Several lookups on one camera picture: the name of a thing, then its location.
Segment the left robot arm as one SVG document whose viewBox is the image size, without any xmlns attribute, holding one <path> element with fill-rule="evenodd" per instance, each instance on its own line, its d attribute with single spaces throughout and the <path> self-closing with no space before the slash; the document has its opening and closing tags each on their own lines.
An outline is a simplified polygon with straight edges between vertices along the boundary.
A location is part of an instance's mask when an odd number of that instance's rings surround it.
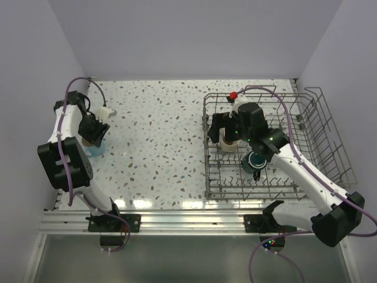
<svg viewBox="0 0 377 283">
<path fill-rule="evenodd" d="M 47 177 L 56 190 L 68 193 L 68 204 L 79 198 L 90 210 L 90 224 L 104 232 L 117 232 L 124 227 L 115 202 L 94 183 L 94 171 L 78 138 L 95 149 L 110 126 L 85 105 L 88 97 L 77 91 L 67 93 L 54 106 L 56 121 L 51 137 L 37 148 Z"/>
</svg>

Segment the dark teal mug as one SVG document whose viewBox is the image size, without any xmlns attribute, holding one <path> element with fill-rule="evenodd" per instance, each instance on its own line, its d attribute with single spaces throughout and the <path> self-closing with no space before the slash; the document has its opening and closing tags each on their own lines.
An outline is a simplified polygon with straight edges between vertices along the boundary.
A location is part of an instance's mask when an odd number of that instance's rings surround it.
<svg viewBox="0 0 377 283">
<path fill-rule="evenodd" d="M 242 158 L 241 166 L 246 173 L 253 175 L 254 181 L 259 181 L 261 171 L 267 166 L 267 160 L 255 152 L 250 151 Z"/>
</svg>

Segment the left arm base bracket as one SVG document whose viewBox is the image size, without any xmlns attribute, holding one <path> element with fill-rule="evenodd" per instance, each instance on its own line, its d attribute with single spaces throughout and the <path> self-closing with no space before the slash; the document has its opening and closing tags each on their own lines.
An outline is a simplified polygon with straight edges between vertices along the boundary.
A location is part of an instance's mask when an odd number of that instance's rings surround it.
<svg viewBox="0 0 377 283">
<path fill-rule="evenodd" d="M 121 214 L 120 217 L 123 219 L 121 221 L 121 226 L 120 226 L 120 232 L 121 233 L 126 233 L 129 231 L 130 233 L 139 233 L 140 231 L 140 226 L 141 226 L 141 215 L 140 214 Z"/>
</svg>

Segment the light blue mug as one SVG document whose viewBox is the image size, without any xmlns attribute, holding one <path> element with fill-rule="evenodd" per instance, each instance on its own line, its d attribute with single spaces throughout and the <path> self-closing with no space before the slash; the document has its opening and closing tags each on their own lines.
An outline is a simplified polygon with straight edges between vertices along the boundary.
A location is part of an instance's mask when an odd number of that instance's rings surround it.
<svg viewBox="0 0 377 283">
<path fill-rule="evenodd" d="M 85 139 L 82 139 L 81 141 L 84 152 L 88 157 L 100 156 L 105 151 L 105 143 L 103 141 L 101 142 L 101 145 L 99 147 L 86 141 Z"/>
</svg>

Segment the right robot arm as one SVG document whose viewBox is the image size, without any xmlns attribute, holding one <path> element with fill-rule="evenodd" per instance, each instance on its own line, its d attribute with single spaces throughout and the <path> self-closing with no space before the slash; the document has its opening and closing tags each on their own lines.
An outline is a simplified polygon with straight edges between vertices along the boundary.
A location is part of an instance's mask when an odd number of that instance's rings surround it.
<svg viewBox="0 0 377 283">
<path fill-rule="evenodd" d="M 322 243 L 334 247 L 360 224 L 364 197 L 328 179 L 290 137 L 268 125 L 258 104 L 248 102 L 236 111 L 214 113 L 208 131 L 212 142 L 219 142 L 220 129 L 224 129 L 226 140 L 246 142 L 254 154 L 288 175 L 315 205 L 306 208 L 275 201 L 263 211 L 265 229 L 273 232 L 281 226 L 294 226 L 313 232 Z"/>
</svg>

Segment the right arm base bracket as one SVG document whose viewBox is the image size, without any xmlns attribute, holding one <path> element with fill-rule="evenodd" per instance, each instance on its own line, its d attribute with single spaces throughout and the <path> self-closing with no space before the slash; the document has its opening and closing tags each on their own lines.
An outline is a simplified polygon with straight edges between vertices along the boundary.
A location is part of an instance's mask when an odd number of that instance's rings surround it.
<svg viewBox="0 0 377 283">
<path fill-rule="evenodd" d="M 243 215 L 243 223 L 246 233 L 264 233 L 264 217 L 262 214 Z"/>
</svg>

